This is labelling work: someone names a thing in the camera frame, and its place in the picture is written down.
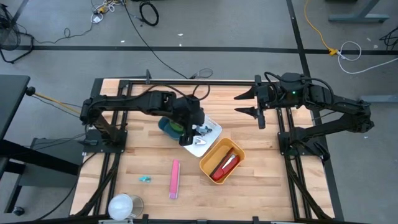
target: wooden tabletop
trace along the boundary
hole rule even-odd
[[[116,79],[105,79],[101,94],[116,95],[118,83]],[[149,87],[134,84],[132,94],[138,95]],[[194,86],[174,87],[189,94]],[[259,130],[256,120],[234,110],[256,105],[254,100],[233,100],[249,88],[211,86],[209,97],[201,101],[205,113],[223,128],[219,139],[232,139],[246,153],[246,159],[223,185],[212,184],[199,168],[200,158],[190,154],[157,127],[160,117],[133,111],[127,117],[128,137],[126,150],[121,156],[115,195],[125,193],[140,196],[145,203],[143,213],[155,219],[252,220],[253,216],[258,216],[264,221],[294,220],[284,158],[279,153],[277,141],[279,126],[276,111],[264,112],[266,129]],[[166,87],[156,87],[154,90],[171,91]],[[195,94],[200,97],[206,91],[206,86],[201,86]],[[296,126],[312,126],[309,110],[300,108],[292,113]],[[112,112],[103,114],[110,122]],[[71,214],[78,212],[97,188],[103,156],[95,155],[82,168]],[[181,162],[176,200],[169,199],[173,159]],[[321,160],[316,156],[303,156],[302,165],[308,191],[325,213],[333,217]],[[151,176],[152,182],[140,182],[139,177],[143,175]],[[100,213],[104,213],[107,192],[106,189]],[[303,216],[301,195],[298,190],[296,192]]]

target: floor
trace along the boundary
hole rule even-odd
[[[8,5],[14,15],[23,0],[0,2]],[[139,14],[138,3],[129,3],[130,12]],[[145,24],[141,27],[141,22],[134,20],[143,38],[152,46],[297,48],[285,1],[167,0],[153,3],[160,14],[157,27]],[[317,33],[305,22],[304,3],[304,0],[293,1],[303,46],[305,49],[324,49]],[[328,45],[334,48],[352,40],[366,50],[384,50],[384,44],[378,38],[397,26],[395,9],[398,2],[381,1],[372,10],[373,13],[391,16],[383,24],[340,24],[327,20],[329,14],[353,12],[364,3],[366,1],[356,4],[312,1],[308,6],[308,17],[322,30]],[[53,0],[46,4],[28,1],[17,22],[38,40],[54,41],[63,37],[65,27],[71,30],[72,35],[90,28],[90,7],[89,0]],[[27,44],[27,40],[22,40],[22,44]],[[104,20],[94,25],[88,34],[61,40],[55,45],[144,46],[120,6],[116,6],[115,12],[106,14]],[[12,58],[21,52],[6,52],[6,56]],[[187,76],[202,68],[213,69],[212,78],[225,80],[251,80],[255,74],[265,71],[276,74],[302,72],[298,54],[163,51],[157,55]],[[343,66],[346,70],[357,71],[395,57],[364,55],[357,62],[343,62]],[[361,95],[397,93],[396,62],[359,75],[348,75],[340,70],[336,57],[307,54],[307,61],[311,76],[327,81],[337,95],[355,99]],[[0,62],[0,73],[29,75],[30,85],[36,87],[39,93],[75,104],[89,97],[95,78],[143,75],[146,69],[154,78],[179,78],[148,51],[36,50],[15,65]],[[370,132],[332,134],[327,136],[328,146],[345,220],[394,223],[398,209],[398,176],[395,172],[398,169],[398,140],[393,133],[398,106],[373,104],[371,109],[376,125]],[[333,118],[336,116],[326,117],[323,122]],[[32,138],[65,138],[82,132],[79,120],[34,98],[25,97],[6,139],[25,145],[30,144]],[[3,177],[0,198],[9,195],[11,180],[14,179],[16,177],[11,174]],[[56,206],[68,191],[62,188],[23,188],[17,205],[26,208],[26,214],[16,217],[2,213],[0,222],[33,220]],[[67,216],[71,202],[70,197],[49,217]],[[5,203],[5,200],[0,201],[0,210],[4,209]]]

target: pink object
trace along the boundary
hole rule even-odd
[[[171,199],[178,197],[178,184],[180,182],[180,161],[173,159],[172,176],[170,179],[170,193]]]

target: blue object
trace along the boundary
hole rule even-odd
[[[181,134],[174,131],[174,129],[170,126],[170,120],[168,118],[162,117],[157,123],[158,127],[164,131],[167,135],[169,135],[174,140],[179,140]]]
[[[150,176],[142,176],[142,177],[139,178],[139,181],[141,181],[141,182],[150,183],[151,180],[152,180],[152,179],[151,179]]]

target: orange basket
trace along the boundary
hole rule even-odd
[[[216,168],[216,166],[221,162],[227,152],[233,148],[233,154],[239,156],[239,162],[236,166],[223,178],[218,181],[214,181],[210,174]],[[234,172],[235,168],[244,160],[244,151],[235,142],[228,138],[221,139],[200,161],[200,169],[206,174],[208,178],[215,184],[223,184],[224,181],[229,177],[229,175]]]

